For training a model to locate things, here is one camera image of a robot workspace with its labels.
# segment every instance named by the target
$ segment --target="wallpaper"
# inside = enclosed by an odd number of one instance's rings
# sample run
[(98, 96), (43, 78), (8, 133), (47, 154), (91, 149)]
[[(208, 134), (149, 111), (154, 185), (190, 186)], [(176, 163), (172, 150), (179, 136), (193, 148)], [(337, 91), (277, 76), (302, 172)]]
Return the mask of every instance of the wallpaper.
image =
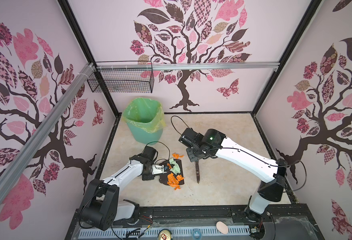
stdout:
[[(177, 64), (278, 61), (308, 3), (140, 0), (132, 6), (127, 1), (99, 0), (94, 4), (72, 1), (71, 5), (97, 61)], [(286, 13), (283, 5), (290, 6), (286, 15), (290, 21), (285, 19), (281, 26), (279, 14)], [(94, 11), (99, 11), (98, 16), (90, 19), (89, 12)], [(273, 33), (264, 22), (266, 18), (276, 21)], [(90, 22), (97, 22), (103, 30)], [(112, 97), (119, 111), (139, 96), (161, 101), (165, 112), (251, 111), (271, 72), (272, 69), (154, 71), (153, 93), (112, 93)], [(148, 74), (150, 71), (144, 71), (141, 77)]]
[[(85, 64), (55, 1), (0, 9), (0, 176)], [(83, 84), (1, 204), (0, 239), (65, 236), (113, 121), (104, 96)]]
[[(257, 116), (326, 239), (352, 239), (352, 1), (327, 1)], [(289, 168), (293, 189), (301, 164)]]

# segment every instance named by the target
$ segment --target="orange crumpled paper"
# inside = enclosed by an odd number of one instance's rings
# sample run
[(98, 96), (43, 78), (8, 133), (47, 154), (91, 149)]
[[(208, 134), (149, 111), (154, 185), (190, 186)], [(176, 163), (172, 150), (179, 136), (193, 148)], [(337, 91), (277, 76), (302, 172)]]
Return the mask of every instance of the orange crumpled paper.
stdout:
[(179, 159), (179, 157), (183, 157), (184, 155), (179, 155), (177, 153), (173, 153), (172, 156), (174, 159)]
[(180, 189), (179, 182), (184, 179), (181, 175), (177, 175), (176, 177), (173, 175), (173, 173), (168, 174), (168, 182), (167, 184), (171, 187), (174, 187), (176, 189)]

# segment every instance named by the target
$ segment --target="green crumpled paper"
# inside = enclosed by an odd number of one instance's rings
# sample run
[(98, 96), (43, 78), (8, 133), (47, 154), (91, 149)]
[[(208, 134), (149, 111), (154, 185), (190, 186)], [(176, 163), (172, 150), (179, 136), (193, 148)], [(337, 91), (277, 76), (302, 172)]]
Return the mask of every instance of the green crumpled paper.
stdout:
[(169, 160), (169, 163), (173, 165), (171, 172), (173, 172), (175, 175), (178, 173), (181, 173), (179, 165), (176, 163), (176, 161), (173, 158)]

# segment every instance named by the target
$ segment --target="green trash can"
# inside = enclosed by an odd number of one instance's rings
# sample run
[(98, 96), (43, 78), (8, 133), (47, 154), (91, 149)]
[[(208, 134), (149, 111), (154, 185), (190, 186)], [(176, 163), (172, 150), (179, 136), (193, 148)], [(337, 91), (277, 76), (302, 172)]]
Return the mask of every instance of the green trash can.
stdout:
[(122, 114), (136, 141), (147, 144), (159, 141), (165, 127), (161, 103), (149, 98), (136, 98)]

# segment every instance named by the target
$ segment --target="gold can lid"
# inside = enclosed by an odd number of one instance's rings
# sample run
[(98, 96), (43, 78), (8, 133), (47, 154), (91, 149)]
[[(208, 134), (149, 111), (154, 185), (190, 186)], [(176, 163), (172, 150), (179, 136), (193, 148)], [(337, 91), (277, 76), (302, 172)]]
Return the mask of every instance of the gold can lid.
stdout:
[(171, 231), (169, 231), (168, 229), (161, 230), (158, 235), (158, 239), (159, 240), (171, 240), (172, 239)]

